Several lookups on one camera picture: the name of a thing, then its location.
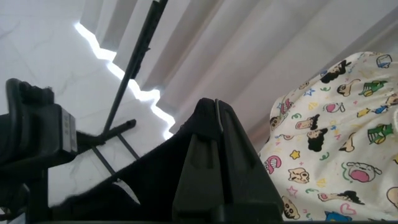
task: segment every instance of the curtain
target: curtain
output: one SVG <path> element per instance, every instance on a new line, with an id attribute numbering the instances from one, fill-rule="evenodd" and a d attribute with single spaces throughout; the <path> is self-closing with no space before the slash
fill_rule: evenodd
<path id="1" fill-rule="evenodd" d="M 149 0 L 86 0 L 80 23 L 127 67 Z M 175 119 L 200 98 L 235 110 L 260 148 L 274 101 L 349 54 L 398 50 L 396 0 L 169 0 L 136 82 Z"/>

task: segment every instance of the white cloth with cartoon print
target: white cloth with cartoon print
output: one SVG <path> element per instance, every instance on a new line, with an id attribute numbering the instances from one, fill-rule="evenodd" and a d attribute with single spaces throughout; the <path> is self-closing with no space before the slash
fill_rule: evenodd
<path id="1" fill-rule="evenodd" d="M 396 61 L 354 54 L 276 101 L 260 158 L 286 220 L 398 220 Z"/>

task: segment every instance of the green cartoon figure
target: green cartoon figure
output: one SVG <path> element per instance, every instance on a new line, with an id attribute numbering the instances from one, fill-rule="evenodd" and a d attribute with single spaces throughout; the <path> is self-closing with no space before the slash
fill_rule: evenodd
<path id="1" fill-rule="evenodd" d="M 363 85 L 363 91 L 359 95 L 371 96 L 374 92 L 383 88 L 386 82 L 387 81 L 373 81 L 371 83 L 365 83 Z"/>
<path id="2" fill-rule="evenodd" d="M 386 136 L 392 133 L 392 124 L 378 124 L 377 127 L 368 130 L 368 139 L 370 144 L 381 144 L 386 140 Z"/>

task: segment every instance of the pink heart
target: pink heart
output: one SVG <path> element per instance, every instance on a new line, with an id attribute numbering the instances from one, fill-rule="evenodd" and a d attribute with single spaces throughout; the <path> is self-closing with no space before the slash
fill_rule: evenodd
<path id="1" fill-rule="evenodd" d="M 341 204 L 340 212 L 343 215 L 356 215 L 356 210 L 350 208 L 348 203 Z"/>

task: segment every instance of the metal bar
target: metal bar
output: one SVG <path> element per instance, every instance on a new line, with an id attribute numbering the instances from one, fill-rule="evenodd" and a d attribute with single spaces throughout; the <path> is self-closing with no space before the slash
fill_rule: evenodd
<path id="1" fill-rule="evenodd" d="M 124 147 L 126 147 L 127 150 L 134 156 L 134 158 L 139 159 L 138 154 L 135 152 L 135 150 L 130 146 L 130 144 L 125 140 L 125 138 L 121 134 L 118 134 L 118 138 L 124 144 Z"/>
<path id="2" fill-rule="evenodd" d="M 136 46 L 132 51 L 132 55 L 127 65 L 126 72 L 124 73 L 122 82 L 119 86 L 118 92 L 116 93 L 115 99 L 113 101 L 113 105 L 111 111 L 109 112 L 109 116 L 106 120 L 105 127 L 103 133 L 106 133 L 111 128 L 113 119 L 116 115 L 116 112 L 119 108 L 120 102 L 122 100 L 123 94 L 126 91 L 129 80 L 132 78 L 136 78 L 139 69 L 141 67 L 141 62 L 144 59 L 145 53 L 148 51 L 149 43 L 154 35 L 155 29 L 159 23 L 160 17 L 163 13 L 167 1 L 162 1 L 162 4 L 159 4 L 157 1 L 153 1 L 150 6 L 148 15 L 145 19 L 144 25 L 142 26 L 142 30 L 137 39 Z"/>
<path id="3" fill-rule="evenodd" d="M 104 156 L 99 152 L 99 150 L 97 149 L 97 147 L 93 146 L 91 148 L 94 153 L 97 155 L 97 157 L 100 159 L 100 161 L 102 162 L 102 164 L 104 164 L 105 168 L 109 171 L 109 173 L 111 173 L 111 175 L 115 174 L 116 172 L 114 171 L 114 169 L 111 167 L 111 165 L 107 162 L 107 160 L 104 158 Z"/>

